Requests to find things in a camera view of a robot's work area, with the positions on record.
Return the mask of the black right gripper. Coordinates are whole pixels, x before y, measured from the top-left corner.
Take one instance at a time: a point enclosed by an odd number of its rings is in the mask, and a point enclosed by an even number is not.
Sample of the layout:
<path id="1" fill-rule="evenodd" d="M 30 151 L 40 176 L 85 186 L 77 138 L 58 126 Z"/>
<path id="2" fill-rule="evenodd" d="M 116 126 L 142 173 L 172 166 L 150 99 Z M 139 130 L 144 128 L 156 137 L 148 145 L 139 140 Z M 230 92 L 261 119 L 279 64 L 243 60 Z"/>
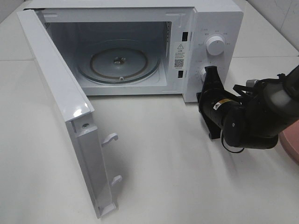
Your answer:
<path id="1" fill-rule="evenodd" d="M 210 139 L 223 135 L 225 141 L 241 137 L 241 104 L 234 101 L 219 79 L 217 66 L 205 67 L 206 77 L 199 95 L 199 112 L 209 131 Z"/>

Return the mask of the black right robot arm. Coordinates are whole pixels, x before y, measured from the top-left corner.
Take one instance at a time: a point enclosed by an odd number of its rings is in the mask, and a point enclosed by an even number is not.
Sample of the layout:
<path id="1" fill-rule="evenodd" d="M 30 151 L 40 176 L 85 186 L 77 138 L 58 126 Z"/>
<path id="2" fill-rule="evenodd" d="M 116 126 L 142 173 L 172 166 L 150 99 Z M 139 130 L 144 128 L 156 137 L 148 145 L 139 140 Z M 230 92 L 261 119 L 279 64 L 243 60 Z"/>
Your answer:
<path id="1" fill-rule="evenodd" d="M 216 66 L 205 67 L 199 112 L 209 138 L 221 139 L 224 148 L 270 149 L 278 135 L 299 119 L 299 69 L 277 79 L 248 80 L 234 85 L 234 95 L 224 89 Z"/>

